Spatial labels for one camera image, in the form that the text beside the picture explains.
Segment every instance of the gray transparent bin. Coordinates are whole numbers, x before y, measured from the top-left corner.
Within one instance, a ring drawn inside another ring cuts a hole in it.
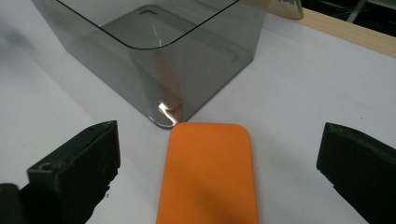
[[[33,0],[64,47],[163,128],[190,118],[254,57],[248,0]]]

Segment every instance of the table surface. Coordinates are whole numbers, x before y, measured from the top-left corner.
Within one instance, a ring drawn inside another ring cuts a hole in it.
[[[250,133],[260,221],[366,223],[316,169],[325,122],[396,147],[396,59],[267,15],[253,63],[193,116]],[[88,223],[155,223],[169,131],[65,51],[29,0],[0,1],[0,183],[98,122],[122,165]]]

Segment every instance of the white table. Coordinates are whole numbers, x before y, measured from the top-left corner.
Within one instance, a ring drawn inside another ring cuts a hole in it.
[[[268,15],[255,61],[191,121],[250,132],[260,221],[365,223],[316,169],[325,122],[396,147],[396,59]],[[89,223],[153,224],[169,131],[65,51],[29,0],[0,1],[0,182],[94,123],[119,122],[122,165]]]

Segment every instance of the wooden strip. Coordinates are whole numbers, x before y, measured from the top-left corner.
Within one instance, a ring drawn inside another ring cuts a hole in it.
[[[304,18],[297,22],[396,58],[396,37],[391,35],[384,35],[306,8]]]

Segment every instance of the orange rectangular object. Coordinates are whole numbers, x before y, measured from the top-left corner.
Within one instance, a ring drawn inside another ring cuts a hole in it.
[[[259,223],[245,128],[214,123],[174,127],[156,223]]]

